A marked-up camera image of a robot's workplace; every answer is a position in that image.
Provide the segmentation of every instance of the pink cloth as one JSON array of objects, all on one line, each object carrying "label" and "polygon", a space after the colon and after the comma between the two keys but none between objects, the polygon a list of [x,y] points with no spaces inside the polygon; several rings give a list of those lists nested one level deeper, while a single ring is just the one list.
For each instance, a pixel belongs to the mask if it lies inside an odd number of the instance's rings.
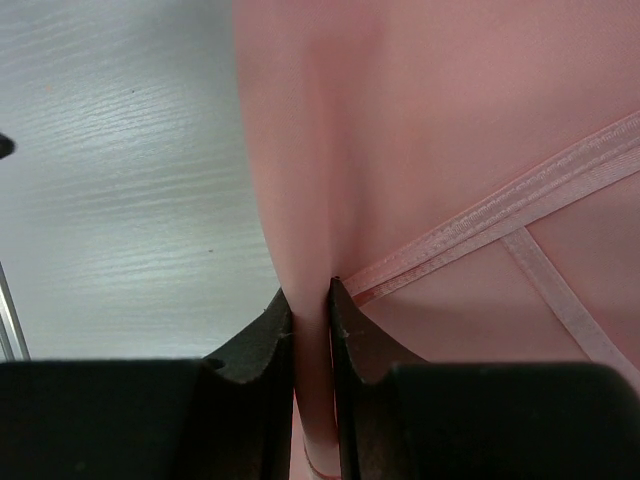
[{"label": "pink cloth", "polygon": [[316,472],[339,475],[324,310],[335,275],[428,360],[591,359],[640,389],[636,0],[234,9]]}]

